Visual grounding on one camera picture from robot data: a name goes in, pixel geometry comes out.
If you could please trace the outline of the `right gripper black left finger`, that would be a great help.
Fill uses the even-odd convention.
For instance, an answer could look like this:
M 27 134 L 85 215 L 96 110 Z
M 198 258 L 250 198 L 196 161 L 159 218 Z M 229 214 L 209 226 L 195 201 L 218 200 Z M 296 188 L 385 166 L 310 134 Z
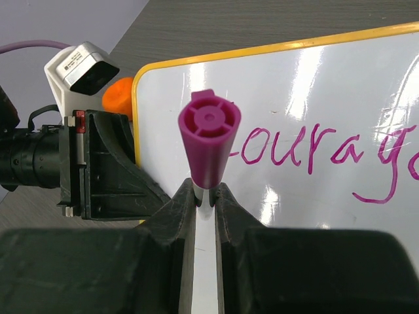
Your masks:
M 190 313 L 195 201 L 186 179 L 132 229 L 1 236 L 2 313 Z

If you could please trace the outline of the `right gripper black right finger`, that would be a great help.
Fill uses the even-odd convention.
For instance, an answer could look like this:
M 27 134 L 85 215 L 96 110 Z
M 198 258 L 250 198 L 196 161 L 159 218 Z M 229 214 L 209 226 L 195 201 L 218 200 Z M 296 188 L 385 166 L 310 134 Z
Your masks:
M 418 276 L 386 232 L 264 226 L 221 184 L 221 313 L 417 313 Z

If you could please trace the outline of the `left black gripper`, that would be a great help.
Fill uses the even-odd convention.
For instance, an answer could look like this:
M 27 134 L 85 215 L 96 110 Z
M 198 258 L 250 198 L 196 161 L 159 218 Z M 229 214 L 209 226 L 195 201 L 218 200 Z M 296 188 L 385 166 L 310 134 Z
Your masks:
M 83 218 L 86 220 L 147 219 L 170 201 L 150 175 L 136 165 L 134 138 L 127 116 L 104 111 L 75 111 L 63 125 L 43 125 L 33 111 L 26 128 L 1 126 L 1 187 L 59 188 L 58 206 L 66 217 L 81 216 L 77 154 L 84 134 Z

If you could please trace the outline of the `white marker pen body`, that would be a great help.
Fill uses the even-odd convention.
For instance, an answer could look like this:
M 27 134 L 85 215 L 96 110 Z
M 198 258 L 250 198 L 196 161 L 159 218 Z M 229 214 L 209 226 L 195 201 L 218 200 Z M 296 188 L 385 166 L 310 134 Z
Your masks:
M 197 186 L 195 183 L 192 185 L 194 191 L 194 199 L 198 215 L 203 220 L 208 220 L 213 213 L 213 208 L 217 199 L 218 187 L 203 189 Z

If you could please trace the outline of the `magenta marker cap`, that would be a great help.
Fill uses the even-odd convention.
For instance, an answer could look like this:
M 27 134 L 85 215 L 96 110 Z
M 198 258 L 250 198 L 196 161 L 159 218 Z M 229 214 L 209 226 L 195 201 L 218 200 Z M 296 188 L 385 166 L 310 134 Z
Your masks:
M 221 182 L 240 121 L 239 108 L 212 89 L 191 94 L 178 125 L 197 187 L 211 189 Z

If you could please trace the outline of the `orange framed whiteboard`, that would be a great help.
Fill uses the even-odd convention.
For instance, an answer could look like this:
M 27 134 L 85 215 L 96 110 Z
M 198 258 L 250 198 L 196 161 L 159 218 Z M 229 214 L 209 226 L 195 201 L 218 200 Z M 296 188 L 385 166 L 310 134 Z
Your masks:
M 178 117 L 208 89 L 241 112 L 221 184 L 244 209 L 272 228 L 386 232 L 418 276 L 417 22 L 142 67 L 136 162 L 170 196 L 191 177 Z M 221 313 L 215 206 L 195 215 L 191 312 Z

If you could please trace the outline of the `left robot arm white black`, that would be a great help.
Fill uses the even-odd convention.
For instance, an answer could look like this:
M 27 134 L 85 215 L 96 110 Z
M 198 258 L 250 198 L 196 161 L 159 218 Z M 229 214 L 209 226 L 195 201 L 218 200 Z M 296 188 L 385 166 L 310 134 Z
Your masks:
M 1 186 L 60 190 L 67 217 L 145 220 L 169 201 L 134 156 L 128 118 L 74 111 L 60 125 L 19 127 L 16 108 L 1 94 Z

